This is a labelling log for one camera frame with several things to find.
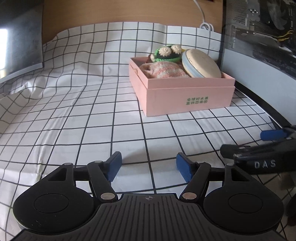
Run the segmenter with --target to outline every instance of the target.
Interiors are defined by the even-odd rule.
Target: yellow wire
[[[268,35],[268,36],[275,37],[275,38],[282,38],[282,37],[285,37],[288,34],[292,34],[292,32],[293,32],[293,30],[289,30],[286,34],[284,34],[282,36],[274,36],[274,35],[271,35],[271,34],[266,34],[266,33],[261,33],[261,32],[256,32],[256,33]]]
[[[289,39],[289,38],[285,38],[285,39],[278,39],[278,41],[284,41],[284,40],[287,40],[287,39]]]
[[[278,36],[278,38],[282,38],[282,37],[285,37],[285,36],[287,36],[288,34],[292,34],[292,32],[293,32],[293,30],[290,30],[290,31],[288,31],[285,35],[282,35],[282,36]]]

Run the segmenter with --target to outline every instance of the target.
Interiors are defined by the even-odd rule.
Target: round beige cushion
[[[189,49],[186,56],[192,66],[205,78],[221,78],[221,71],[215,61],[198,49]]]

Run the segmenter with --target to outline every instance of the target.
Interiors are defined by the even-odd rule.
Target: crocheted green plant
[[[178,44],[163,46],[150,55],[152,62],[170,61],[177,63],[181,60],[182,48]]]

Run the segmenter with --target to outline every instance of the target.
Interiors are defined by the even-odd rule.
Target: pink cardboard box
[[[222,78],[148,79],[139,69],[147,57],[131,58],[130,82],[146,116],[175,114],[230,106],[235,79]]]

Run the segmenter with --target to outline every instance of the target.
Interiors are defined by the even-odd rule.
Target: ribbed black plate
[[[24,230],[14,241],[282,241],[276,232],[233,234],[211,224],[196,204],[174,194],[124,194],[115,203],[102,204],[84,226],[58,235]]]

